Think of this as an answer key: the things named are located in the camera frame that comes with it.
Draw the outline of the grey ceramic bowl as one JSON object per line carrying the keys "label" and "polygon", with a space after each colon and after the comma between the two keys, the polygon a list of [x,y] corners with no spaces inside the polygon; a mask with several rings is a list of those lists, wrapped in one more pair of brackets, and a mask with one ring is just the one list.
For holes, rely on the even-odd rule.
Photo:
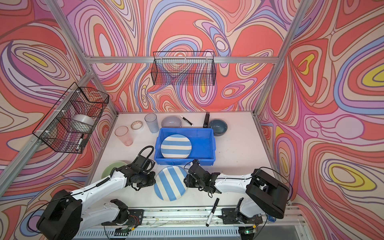
{"label": "grey ceramic bowl", "polygon": [[162,128],[181,128],[182,121],[177,116],[165,117],[161,122]]}

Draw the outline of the aluminium front rail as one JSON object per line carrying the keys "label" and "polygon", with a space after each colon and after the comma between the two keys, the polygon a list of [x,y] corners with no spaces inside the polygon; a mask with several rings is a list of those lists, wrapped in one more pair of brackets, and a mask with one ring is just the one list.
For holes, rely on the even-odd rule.
{"label": "aluminium front rail", "polygon": [[[81,216],[82,222],[78,232],[90,228],[102,227],[103,223],[112,228],[159,228],[159,227],[206,227],[212,207],[160,207],[160,208],[129,208],[124,224],[112,223],[112,205],[103,205],[87,209]],[[234,206],[218,206],[209,227],[236,226],[248,227],[256,225],[272,226],[304,226],[306,222],[301,211],[296,207],[288,207],[283,219],[274,222],[264,214],[257,214],[253,220],[235,218]]]}

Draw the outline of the clear tape roll in basket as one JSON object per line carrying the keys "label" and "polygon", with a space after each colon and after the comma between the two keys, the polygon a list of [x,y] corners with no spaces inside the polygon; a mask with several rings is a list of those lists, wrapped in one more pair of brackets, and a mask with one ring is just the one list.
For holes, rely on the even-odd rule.
{"label": "clear tape roll in basket", "polygon": [[70,126],[75,132],[86,134],[92,131],[94,124],[95,121],[91,117],[77,114],[72,118]]}

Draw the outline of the black flashlight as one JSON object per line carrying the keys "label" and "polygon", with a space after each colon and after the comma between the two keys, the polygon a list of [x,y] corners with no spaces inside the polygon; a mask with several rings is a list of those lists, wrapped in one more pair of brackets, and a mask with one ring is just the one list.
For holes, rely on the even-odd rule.
{"label": "black flashlight", "polygon": [[210,119],[210,113],[206,112],[204,123],[203,123],[203,128],[208,128],[209,125],[209,119]]}

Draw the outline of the blue white striped plate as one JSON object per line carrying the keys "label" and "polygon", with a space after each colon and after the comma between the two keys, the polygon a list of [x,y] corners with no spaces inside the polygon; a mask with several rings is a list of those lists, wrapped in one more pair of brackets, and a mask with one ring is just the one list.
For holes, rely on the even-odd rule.
{"label": "blue white striped plate", "polygon": [[161,154],[167,159],[186,159],[192,152],[192,143],[184,135],[174,134],[161,143]]}

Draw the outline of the black marker near bowls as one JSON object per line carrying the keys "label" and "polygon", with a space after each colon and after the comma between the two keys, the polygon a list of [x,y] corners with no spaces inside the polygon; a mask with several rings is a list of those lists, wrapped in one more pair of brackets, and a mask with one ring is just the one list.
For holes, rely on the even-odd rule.
{"label": "black marker near bowls", "polygon": [[180,115],[180,117],[185,121],[187,122],[190,126],[193,126],[194,124],[192,122],[190,122],[187,118],[185,118],[184,116]]}

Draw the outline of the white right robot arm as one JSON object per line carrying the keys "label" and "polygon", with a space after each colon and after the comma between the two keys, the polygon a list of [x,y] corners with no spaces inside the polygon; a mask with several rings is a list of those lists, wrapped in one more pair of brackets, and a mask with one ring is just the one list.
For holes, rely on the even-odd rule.
{"label": "white right robot arm", "polygon": [[231,176],[209,173],[198,160],[192,161],[184,183],[188,188],[197,188],[209,195],[243,194],[245,197],[241,200],[239,212],[247,218],[265,213],[276,219],[283,219],[290,196],[289,187],[263,171],[263,168],[254,169],[247,175]]}

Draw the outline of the marker in left basket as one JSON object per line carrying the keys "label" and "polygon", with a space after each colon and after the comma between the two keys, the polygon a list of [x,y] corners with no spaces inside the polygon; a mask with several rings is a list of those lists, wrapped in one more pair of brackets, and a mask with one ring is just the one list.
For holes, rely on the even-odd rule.
{"label": "marker in left basket", "polygon": [[81,144],[82,144],[82,141],[84,139],[84,134],[81,134],[81,137],[76,145],[76,151],[79,151],[81,149]]}

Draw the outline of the light green bowl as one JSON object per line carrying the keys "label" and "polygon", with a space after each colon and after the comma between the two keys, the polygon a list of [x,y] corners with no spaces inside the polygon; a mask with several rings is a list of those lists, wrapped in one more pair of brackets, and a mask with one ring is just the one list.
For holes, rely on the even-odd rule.
{"label": "light green bowl", "polygon": [[127,165],[127,163],[122,162],[122,161],[117,161],[117,162],[111,163],[110,165],[108,165],[104,169],[101,178],[103,179],[103,178],[109,176],[113,169],[117,169],[117,168],[120,168],[120,167],[125,166],[125,165]]}

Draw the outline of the roll of double-sided tape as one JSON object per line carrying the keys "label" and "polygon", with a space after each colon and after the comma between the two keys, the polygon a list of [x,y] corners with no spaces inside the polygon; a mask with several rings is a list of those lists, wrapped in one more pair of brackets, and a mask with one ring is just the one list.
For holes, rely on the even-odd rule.
{"label": "roll of double-sided tape", "polygon": [[131,124],[131,129],[133,131],[139,131],[143,128],[143,122],[142,121],[134,121],[132,124]]}

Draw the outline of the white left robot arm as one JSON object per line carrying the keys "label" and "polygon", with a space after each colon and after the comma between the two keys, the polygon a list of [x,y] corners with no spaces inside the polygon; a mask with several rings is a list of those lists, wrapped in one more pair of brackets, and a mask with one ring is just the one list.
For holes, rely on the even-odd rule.
{"label": "white left robot arm", "polygon": [[96,208],[93,204],[126,187],[139,191],[154,185],[155,164],[138,155],[132,163],[112,169],[98,182],[71,192],[57,192],[37,221],[37,229],[48,240],[71,240],[78,232],[99,224],[125,225],[131,214],[122,201],[112,199]]}

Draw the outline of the dark teal bowl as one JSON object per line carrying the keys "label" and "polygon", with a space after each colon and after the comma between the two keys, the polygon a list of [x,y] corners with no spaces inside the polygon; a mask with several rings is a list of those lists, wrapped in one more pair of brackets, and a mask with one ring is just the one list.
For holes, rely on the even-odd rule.
{"label": "dark teal bowl", "polygon": [[209,128],[213,130],[215,137],[219,137],[223,136],[227,132],[228,125],[221,119],[213,119],[209,122]]}

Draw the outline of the blue handheld device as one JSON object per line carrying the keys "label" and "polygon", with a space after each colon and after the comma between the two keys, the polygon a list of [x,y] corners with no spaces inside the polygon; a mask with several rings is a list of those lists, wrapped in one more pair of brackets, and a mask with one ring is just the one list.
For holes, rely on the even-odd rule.
{"label": "blue handheld device", "polygon": [[275,223],[277,219],[275,217],[267,215],[267,220],[268,220],[268,222]]}

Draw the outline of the black marker on front rail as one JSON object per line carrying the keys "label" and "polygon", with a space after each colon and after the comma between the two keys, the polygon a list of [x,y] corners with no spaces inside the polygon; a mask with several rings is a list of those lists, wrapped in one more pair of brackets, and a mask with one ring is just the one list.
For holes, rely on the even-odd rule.
{"label": "black marker on front rail", "polygon": [[211,210],[211,212],[210,212],[210,214],[209,214],[209,217],[208,217],[208,219],[207,219],[207,221],[206,221],[206,227],[209,227],[209,226],[210,226],[210,223],[211,223],[211,221],[212,221],[212,218],[213,218],[213,216],[214,216],[214,213],[215,213],[215,211],[216,211],[216,208],[217,208],[217,206],[218,206],[218,204],[219,204],[219,201],[220,201],[220,199],[219,199],[219,198],[216,198],[215,203],[214,203],[214,205],[213,205],[213,208],[212,208],[212,210]]}

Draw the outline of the blue frosted plastic cup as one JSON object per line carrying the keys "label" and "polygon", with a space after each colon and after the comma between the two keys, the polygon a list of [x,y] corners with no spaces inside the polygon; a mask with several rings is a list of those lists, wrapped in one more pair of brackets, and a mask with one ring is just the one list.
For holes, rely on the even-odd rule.
{"label": "blue frosted plastic cup", "polygon": [[147,114],[145,116],[145,122],[151,133],[157,133],[159,131],[159,124],[157,115],[154,113]]}

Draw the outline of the pink translucent plastic cup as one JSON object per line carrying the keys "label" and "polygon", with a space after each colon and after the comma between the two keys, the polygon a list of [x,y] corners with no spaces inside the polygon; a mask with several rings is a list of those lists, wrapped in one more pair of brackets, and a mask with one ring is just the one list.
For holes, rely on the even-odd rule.
{"label": "pink translucent plastic cup", "polygon": [[134,142],[134,139],[127,126],[117,127],[115,130],[115,135],[127,147],[131,146]]}

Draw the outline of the blue plastic bin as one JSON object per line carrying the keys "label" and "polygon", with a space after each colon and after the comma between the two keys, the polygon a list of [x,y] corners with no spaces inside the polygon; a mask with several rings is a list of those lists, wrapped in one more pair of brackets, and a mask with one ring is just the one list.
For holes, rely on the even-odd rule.
{"label": "blue plastic bin", "polygon": [[[162,141],[174,134],[184,135],[192,143],[192,152],[186,159],[167,159],[161,154]],[[155,145],[155,161],[159,165],[181,166],[199,160],[203,166],[212,166],[216,160],[216,142],[212,129],[161,128]]]}

